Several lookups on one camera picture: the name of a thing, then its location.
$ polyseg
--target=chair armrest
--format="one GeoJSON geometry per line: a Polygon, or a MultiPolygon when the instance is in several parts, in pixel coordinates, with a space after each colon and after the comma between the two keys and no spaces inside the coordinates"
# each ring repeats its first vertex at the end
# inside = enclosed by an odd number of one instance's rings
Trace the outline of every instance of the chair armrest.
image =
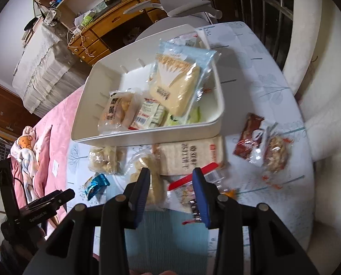
{"type": "Polygon", "coordinates": [[[123,12],[123,14],[134,13],[134,12],[143,10],[145,8],[160,8],[161,10],[164,10],[162,7],[162,4],[152,3],[151,0],[147,0],[147,1],[141,2],[139,4],[136,4],[135,6],[132,6],[129,9],[126,9],[123,12]]]}
{"type": "Polygon", "coordinates": [[[216,10],[212,8],[211,2],[207,0],[197,1],[197,2],[190,2],[180,7],[177,7],[168,12],[168,16],[172,17],[182,17],[187,15],[196,14],[199,12],[207,12],[212,17],[216,19],[221,19],[222,12],[220,10],[216,10]]]}

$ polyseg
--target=teddy bear face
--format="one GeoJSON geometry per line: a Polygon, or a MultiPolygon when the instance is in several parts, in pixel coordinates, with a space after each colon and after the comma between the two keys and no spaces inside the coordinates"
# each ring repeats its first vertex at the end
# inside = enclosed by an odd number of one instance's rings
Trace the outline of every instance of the teddy bear face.
{"type": "Polygon", "coordinates": [[[26,148],[26,149],[32,150],[31,143],[30,143],[32,140],[33,140],[33,137],[31,135],[21,136],[17,144],[22,149],[26,148]]]}

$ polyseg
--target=wooden desk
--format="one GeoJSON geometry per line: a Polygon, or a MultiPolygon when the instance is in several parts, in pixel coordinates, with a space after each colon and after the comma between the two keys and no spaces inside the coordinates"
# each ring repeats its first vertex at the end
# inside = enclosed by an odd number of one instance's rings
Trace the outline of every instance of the wooden desk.
{"type": "Polygon", "coordinates": [[[144,1],[146,0],[123,0],[100,18],[88,24],[81,32],[83,40],[81,36],[77,36],[69,49],[82,61],[93,66],[101,58],[124,47],[123,36],[131,28],[140,26],[146,29],[158,20],[167,17],[165,11],[156,8],[123,14],[126,9],[144,1]],[[86,47],[88,53],[94,57],[88,56],[83,47],[86,47]]]}

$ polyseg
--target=white plastic bin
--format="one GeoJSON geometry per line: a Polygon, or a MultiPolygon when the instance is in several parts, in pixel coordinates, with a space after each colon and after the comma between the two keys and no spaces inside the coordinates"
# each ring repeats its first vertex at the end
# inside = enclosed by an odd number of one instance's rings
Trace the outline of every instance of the white plastic bin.
{"type": "MultiPolygon", "coordinates": [[[[215,89],[204,94],[200,100],[201,115],[205,122],[129,130],[109,135],[99,135],[98,132],[98,118],[108,101],[109,92],[125,91],[129,88],[146,89],[146,80],[151,64],[155,62],[160,40],[170,40],[194,31],[190,25],[175,27],[129,44],[98,61],[87,78],[72,127],[71,139],[97,147],[135,146],[212,138],[219,134],[224,98],[214,63],[215,89]]],[[[199,32],[199,36],[209,48],[205,33],[199,32]]]]}

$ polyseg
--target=screw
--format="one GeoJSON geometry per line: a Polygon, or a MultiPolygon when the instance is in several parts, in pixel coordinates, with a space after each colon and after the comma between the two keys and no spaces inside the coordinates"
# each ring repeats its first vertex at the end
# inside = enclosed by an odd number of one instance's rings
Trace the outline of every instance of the screw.
{"type": "Polygon", "coordinates": [[[219,202],[226,202],[226,201],[228,201],[228,196],[226,196],[225,194],[219,194],[217,196],[217,199],[219,202]]]}
{"type": "Polygon", "coordinates": [[[258,208],[261,210],[261,211],[264,211],[266,212],[268,210],[268,205],[266,205],[265,203],[260,203],[258,205],[258,208]]]}
{"type": "Polygon", "coordinates": [[[80,204],[75,206],[76,211],[82,211],[85,208],[86,208],[86,205],[84,205],[83,203],[80,203],[80,204]]]}
{"type": "Polygon", "coordinates": [[[119,194],[116,196],[115,200],[117,202],[124,202],[126,200],[126,196],[124,194],[119,194]]]}

